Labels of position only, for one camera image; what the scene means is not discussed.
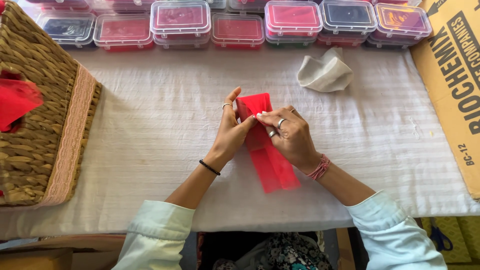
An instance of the wicker basket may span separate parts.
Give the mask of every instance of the wicker basket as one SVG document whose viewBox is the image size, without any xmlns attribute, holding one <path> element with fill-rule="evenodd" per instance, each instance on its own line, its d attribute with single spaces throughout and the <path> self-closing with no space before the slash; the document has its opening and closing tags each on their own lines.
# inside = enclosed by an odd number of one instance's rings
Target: wicker basket
<svg viewBox="0 0 480 270">
<path fill-rule="evenodd" d="M 44 104 L 0 134 L 0 210 L 68 201 L 102 85 L 12 1 L 0 25 L 0 70 L 34 82 Z"/>
</svg>

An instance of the shirt cuff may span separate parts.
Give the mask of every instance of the shirt cuff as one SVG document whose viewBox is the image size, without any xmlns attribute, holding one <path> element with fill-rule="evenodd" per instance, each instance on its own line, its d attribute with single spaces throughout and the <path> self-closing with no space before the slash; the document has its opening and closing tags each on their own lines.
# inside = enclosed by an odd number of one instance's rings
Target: shirt cuff
<svg viewBox="0 0 480 270">
<path fill-rule="evenodd" d="M 355 226 L 363 231 L 388 230 L 407 218 L 405 211 L 383 190 L 347 210 Z"/>
<path fill-rule="evenodd" d="M 166 240 L 185 240 L 192 227 L 195 210 L 159 201 L 144 201 L 128 227 L 138 233 Z"/>
</svg>

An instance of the pink thread bracelet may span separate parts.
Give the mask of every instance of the pink thread bracelet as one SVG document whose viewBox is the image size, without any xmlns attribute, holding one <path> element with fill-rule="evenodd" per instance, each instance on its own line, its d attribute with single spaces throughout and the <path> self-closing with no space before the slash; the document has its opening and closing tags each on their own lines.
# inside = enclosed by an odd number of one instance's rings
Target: pink thread bracelet
<svg viewBox="0 0 480 270">
<path fill-rule="evenodd" d="M 322 160 L 320 161 L 320 164 L 318 164 L 317 169 L 315 169 L 312 173 L 310 173 L 307 176 L 314 180 L 317 180 L 318 178 L 323 176 L 323 174 L 327 171 L 329 166 L 330 166 L 330 160 L 327 158 L 325 154 L 323 154 Z"/>
</svg>

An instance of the table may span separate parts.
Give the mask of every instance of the table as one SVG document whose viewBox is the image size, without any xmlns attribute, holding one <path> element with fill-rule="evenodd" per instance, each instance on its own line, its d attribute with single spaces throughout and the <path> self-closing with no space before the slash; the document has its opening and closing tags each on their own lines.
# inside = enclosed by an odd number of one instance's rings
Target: table
<svg viewBox="0 0 480 270">
<path fill-rule="evenodd" d="M 161 50 L 71 54 L 104 84 L 73 199 L 0 213 L 0 239 L 125 232 L 143 200 L 164 200 L 216 136 L 224 97 L 271 94 L 309 122 L 318 150 L 413 217 L 479 215 L 427 91 L 406 52 L 345 49 L 355 79 L 318 93 L 296 80 L 325 49 Z M 212 184 L 195 231 L 311 231 L 351 226 L 344 207 L 297 172 L 302 187 L 264 194 L 246 149 Z"/>
</svg>

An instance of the scissors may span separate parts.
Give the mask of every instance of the scissors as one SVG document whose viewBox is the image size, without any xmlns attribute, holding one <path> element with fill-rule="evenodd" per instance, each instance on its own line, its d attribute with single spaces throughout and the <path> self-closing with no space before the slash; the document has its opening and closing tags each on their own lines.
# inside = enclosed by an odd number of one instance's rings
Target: scissors
<svg viewBox="0 0 480 270">
<path fill-rule="evenodd" d="M 432 234 L 430 234 L 430 239 L 437 243 L 437 251 L 450 251 L 453 249 L 453 244 L 448 237 L 443 234 L 435 222 L 435 218 L 430 217 L 430 222 L 432 223 Z"/>
</svg>

